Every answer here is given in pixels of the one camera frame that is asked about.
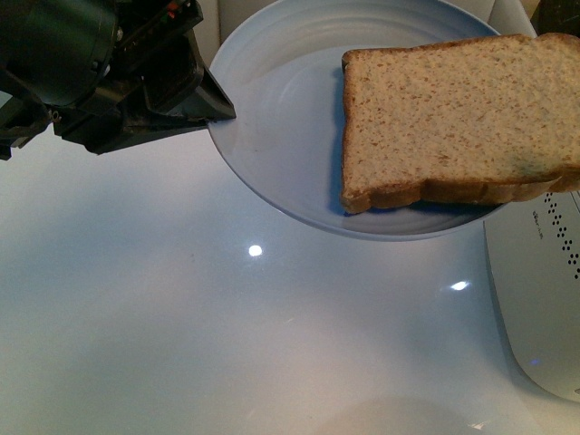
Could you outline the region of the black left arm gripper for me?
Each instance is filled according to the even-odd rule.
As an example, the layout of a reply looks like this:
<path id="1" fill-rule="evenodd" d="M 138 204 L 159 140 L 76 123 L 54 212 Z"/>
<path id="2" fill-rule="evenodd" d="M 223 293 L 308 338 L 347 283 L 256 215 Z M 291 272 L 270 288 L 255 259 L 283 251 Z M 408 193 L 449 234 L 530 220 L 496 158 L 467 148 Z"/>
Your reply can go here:
<path id="1" fill-rule="evenodd" d="M 196 1 L 118 1 L 109 70 L 96 89 L 60 109 L 54 132 L 94 154 L 126 149 L 236 118 L 203 61 Z"/>

